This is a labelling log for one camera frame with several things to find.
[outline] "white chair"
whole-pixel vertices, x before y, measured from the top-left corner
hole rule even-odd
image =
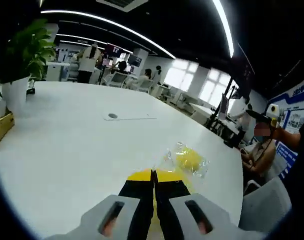
[[[268,233],[286,215],[291,201],[279,177],[243,198],[238,227],[245,231]]]
[[[141,84],[132,84],[131,89],[135,91],[149,93],[151,86],[153,85],[154,81],[152,80],[144,80]]]
[[[68,68],[67,81],[77,82],[78,68],[79,68],[78,63],[74,63],[74,62],[71,63],[71,65]]]
[[[126,74],[115,72],[102,78],[102,83],[105,83],[110,87],[122,88],[123,84],[128,76]]]
[[[284,169],[286,169],[286,167],[287,167],[287,161],[280,155],[275,154],[272,166],[264,175],[265,181],[268,182],[271,179],[273,179],[274,177],[279,176],[281,174],[281,172],[283,172]],[[261,185],[258,184],[256,181],[250,180],[247,182],[247,185],[244,188],[244,195],[246,195],[246,193],[248,192],[248,189],[251,189],[251,191],[252,191],[252,190],[258,189],[260,187],[261,187]]]

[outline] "yellow sponge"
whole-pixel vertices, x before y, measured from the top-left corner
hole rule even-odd
[[[202,157],[193,149],[184,146],[181,152],[176,153],[176,161],[181,168],[195,172],[199,169]]]

